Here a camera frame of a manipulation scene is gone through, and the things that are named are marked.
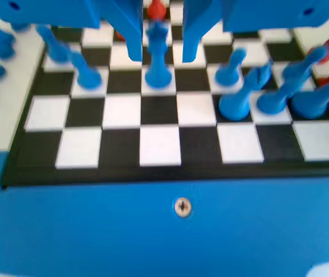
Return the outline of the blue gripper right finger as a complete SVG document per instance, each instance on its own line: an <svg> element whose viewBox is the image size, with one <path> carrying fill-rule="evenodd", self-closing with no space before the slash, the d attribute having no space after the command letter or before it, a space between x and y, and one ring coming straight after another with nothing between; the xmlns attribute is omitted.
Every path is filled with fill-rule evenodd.
<svg viewBox="0 0 329 277"><path fill-rule="evenodd" d="M222 15L222 1L184 1L182 38L183 62L193 62L201 38L217 24Z"/></svg>

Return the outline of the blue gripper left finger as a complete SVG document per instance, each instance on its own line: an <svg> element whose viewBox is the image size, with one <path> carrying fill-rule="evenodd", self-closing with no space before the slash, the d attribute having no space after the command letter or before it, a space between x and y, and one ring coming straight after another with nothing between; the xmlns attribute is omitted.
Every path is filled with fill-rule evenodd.
<svg viewBox="0 0 329 277"><path fill-rule="evenodd" d="M101 18L107 20L126 41L129 58L141 62L143 57L143 2L100 1Z"/></svg>

